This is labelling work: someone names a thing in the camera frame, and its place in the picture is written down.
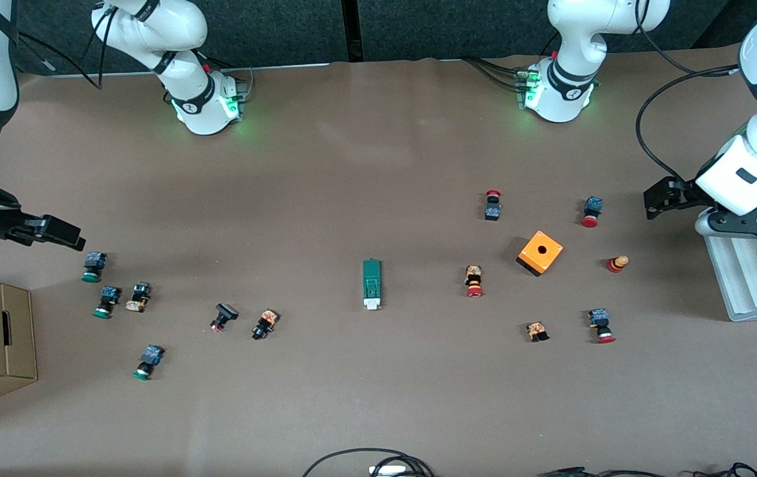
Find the black vertical frame post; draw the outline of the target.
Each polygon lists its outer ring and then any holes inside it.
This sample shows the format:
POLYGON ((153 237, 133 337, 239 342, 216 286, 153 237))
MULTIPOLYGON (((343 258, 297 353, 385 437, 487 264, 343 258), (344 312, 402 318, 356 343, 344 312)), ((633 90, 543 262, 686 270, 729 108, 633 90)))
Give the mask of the black vertical frame post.
POLYGON ((340 6, 344 16, 345 40, 349 62, 363 62, 358 0, 340 0, 340 6))

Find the black pushbutton red tip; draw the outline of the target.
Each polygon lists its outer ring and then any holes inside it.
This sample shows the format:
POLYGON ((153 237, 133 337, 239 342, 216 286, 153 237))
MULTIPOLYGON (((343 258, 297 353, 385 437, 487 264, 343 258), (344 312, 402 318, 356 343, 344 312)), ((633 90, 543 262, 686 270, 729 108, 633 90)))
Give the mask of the black pushbutton red tip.
POLYGON ((236 320, 239 316, 239 312, 233 308, 233 306, 226 303, 218 303, 215 306, 217 310, 217 317, 209 324, 214 332, 222 332, 226 324, 232 320, 236 320))

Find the black pushbutton orange block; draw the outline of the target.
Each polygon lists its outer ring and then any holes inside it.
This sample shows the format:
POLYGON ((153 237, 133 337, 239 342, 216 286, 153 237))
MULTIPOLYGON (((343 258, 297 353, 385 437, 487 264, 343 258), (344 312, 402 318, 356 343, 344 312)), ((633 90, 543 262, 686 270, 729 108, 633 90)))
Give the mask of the black pushbutton orange block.
POLYGON ((252 331, 252 338, 256 341, 257 339, 266 338, 269 333, 273 332, 273 329, 279 320, 280 316, 278 313, 270 309, 264 310, 263 313, 261 313, 261 318, 252 331))

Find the black orange contact block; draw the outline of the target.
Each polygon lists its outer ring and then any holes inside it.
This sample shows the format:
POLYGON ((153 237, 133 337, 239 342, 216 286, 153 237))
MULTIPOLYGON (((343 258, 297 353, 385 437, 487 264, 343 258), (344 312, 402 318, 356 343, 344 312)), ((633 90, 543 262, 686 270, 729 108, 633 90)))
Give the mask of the black orange contact block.
POLYGON ((145 312, 150 299, 151 284, 145 281, 139 281, 133 286, 132 296, 126 302, 125 309, 132 312, 145 312))

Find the red mushroom button blue block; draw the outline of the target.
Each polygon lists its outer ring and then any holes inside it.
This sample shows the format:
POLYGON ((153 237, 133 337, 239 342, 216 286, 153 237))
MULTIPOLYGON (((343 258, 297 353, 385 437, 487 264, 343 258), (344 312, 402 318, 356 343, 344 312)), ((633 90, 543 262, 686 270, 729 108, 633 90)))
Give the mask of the red mushroom button blue block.
POLYGON ((608 344, 615 342, 616 338, 610 329, 609 312, 604 308, 589 311, 589 326, 596 330, 597 343, 608 344))
POLYGON ((583 207, 581 225, 587 229, 593 229, 599 225, 599 217, 603 210, 603 200, 596 196, 587 199, 583 207))

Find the orange button enclosure box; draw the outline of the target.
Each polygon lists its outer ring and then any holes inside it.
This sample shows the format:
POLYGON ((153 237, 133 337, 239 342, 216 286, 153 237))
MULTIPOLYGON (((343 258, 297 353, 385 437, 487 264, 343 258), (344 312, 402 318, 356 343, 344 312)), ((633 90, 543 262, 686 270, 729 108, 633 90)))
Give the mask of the orange button enclosure box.
POLYGON ((533 276, 545 274, 563 251, 563 245, 545 232, 536 231, 524 245, 516 262, 533 276))

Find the green pushbutton blue block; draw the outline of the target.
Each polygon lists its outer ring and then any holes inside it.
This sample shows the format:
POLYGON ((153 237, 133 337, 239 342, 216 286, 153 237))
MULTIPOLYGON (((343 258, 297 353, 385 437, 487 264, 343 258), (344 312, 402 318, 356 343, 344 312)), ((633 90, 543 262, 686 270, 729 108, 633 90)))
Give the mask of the green pushbutton blue block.
POLYGON ((89 252, 86 254, 84 262, 84 272, 81 279, 85 283, 96 284, 101 281, 103 269, 107 263, 107 255, 102 252, 89 252))
POLYGON ((149 380, 154 369, 163 359, 164 349, 158 345, 149 344, 141 355, 141 362, 133 372, 133 377, 138 380, 149 380))
POLYGON ((99 305, 93 310, 93 316, 101 319, 111 319, 114 307, 121 299, 122 289, 114 286, 105 286, 100 291, 99 305))

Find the green load switch white lever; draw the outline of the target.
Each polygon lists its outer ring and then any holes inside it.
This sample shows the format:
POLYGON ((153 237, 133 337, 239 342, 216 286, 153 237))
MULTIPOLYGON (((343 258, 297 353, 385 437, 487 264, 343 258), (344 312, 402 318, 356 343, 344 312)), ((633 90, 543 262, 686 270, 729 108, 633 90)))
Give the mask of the green load switch white lever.
POLYGON ((363 285, 363 306, 369 311, 382 307, 382 264, 380 260, 369 258, 361 264, 361 284, 363 285))

